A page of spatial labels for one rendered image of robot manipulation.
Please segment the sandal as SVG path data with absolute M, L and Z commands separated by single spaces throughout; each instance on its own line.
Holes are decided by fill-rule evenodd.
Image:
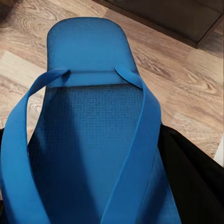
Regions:
M 28 99 L 45 86 L 28 143 Z M 106 18 L 59 21 L 47 35 L 47 72 L 5 124 L 0 224 L 182 224 L 161 125 L 123 29 Z

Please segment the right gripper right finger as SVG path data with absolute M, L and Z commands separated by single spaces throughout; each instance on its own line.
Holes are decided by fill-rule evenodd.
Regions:
M 158 149 L 182 224 L 224 224 L 224 168 L 161 125 Z

